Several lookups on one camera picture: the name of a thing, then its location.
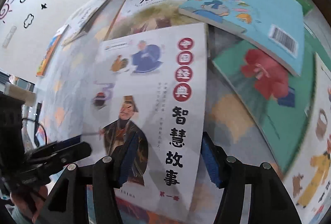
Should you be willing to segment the white wisdom stories book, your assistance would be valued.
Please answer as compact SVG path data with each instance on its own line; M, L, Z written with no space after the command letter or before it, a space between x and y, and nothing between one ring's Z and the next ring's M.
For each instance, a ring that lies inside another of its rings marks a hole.
M206 42L204 23L104 41L85 91L87 163L135 136L135 159L117 196L178 221L187 218L198 171Z

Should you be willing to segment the white landscape cover book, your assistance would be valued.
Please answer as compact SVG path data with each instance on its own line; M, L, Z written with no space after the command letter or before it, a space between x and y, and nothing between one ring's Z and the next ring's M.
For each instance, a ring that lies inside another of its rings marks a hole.
M106 40L171 26L196 23L178 12L187 0L125 0L107 32Z

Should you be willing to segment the white book yellow robed figure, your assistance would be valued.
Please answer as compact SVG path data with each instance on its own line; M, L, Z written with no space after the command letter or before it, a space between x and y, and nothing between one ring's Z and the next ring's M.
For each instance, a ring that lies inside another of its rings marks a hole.
M315 55L315 87L299 151L283 183L302 223L319 223L330 207L330 70Z

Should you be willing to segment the colourful book at edge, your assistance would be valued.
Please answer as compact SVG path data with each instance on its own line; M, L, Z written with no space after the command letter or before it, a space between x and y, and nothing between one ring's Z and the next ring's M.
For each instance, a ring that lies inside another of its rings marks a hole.
M47 50L46 50L46 54L42 59L41 64L38 67L36 76L38 77L42 77L45 75L46 70L48 68L48 64L53 56L54 50L57 47L60 39L62 38L62 35L66 32L67 28L69 27L68 24L63 25L62 27L60 27L57 32L55 33L55 35L52 37Z

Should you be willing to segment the white wall decal board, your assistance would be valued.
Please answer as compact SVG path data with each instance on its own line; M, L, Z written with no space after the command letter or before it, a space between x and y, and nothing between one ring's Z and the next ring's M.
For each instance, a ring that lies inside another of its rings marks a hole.
M1 71L29 82L49 42L89 0L6 0L1 7Z

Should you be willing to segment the white thin book stack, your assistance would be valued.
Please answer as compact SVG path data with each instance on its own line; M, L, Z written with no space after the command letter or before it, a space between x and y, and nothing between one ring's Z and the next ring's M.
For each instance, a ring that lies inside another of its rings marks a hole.
M68 35L62 41L66 46L76 39L86 35L94 21L111 0L91 0L78 9L68 20L70 26Z

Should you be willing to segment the light blue Confucius book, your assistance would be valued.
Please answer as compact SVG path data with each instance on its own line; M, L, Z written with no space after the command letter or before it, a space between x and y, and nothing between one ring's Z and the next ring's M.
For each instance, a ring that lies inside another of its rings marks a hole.
M250 42L301 75L304 21L296 0L187 0L178 12Z

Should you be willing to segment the teal poetry book red girl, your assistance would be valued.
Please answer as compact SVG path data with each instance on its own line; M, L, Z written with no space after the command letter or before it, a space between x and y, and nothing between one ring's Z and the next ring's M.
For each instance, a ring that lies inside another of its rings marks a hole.
M229 82L261 130L276 163L287 172L307 125L313 94L314 58L321 44L305 30L303 68L299 77L243 40L223 50L213 64Z

